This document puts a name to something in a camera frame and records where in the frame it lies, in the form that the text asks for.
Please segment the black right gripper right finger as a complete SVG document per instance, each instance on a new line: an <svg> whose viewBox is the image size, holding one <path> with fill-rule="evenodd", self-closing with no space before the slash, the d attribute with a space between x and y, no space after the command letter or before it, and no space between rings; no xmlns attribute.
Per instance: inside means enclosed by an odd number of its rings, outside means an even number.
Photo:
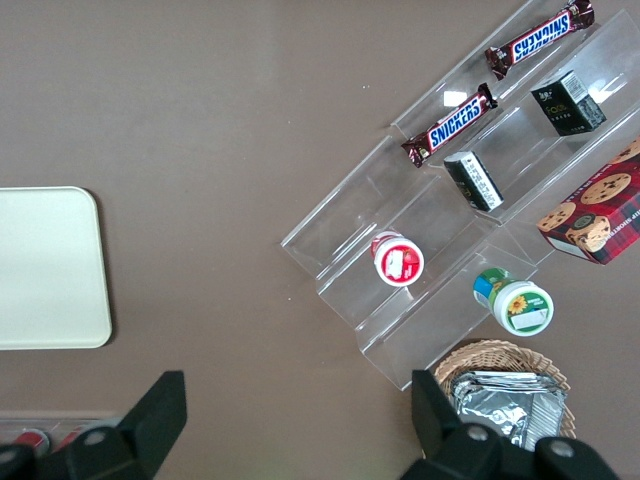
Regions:
<svg viewBox="0 0 640 480"><path fill-rule="evenodd" d="M412 372L411 415L424 457L405 479L614 479L616 473L591 446L545 437L530 452L495 431L464 423L434 375Z"/></svg>

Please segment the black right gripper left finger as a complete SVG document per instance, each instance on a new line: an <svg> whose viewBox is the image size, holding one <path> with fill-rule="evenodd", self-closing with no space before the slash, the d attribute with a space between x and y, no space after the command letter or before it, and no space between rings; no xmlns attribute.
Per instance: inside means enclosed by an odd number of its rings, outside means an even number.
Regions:
<svg viewBox="0 0 640 480"><path fill-rule="evenodd" d="M187 423L185 376L166 371L114 426L93 427L38 458L35 449L1 446L3 479L152 479Z"/></svg>

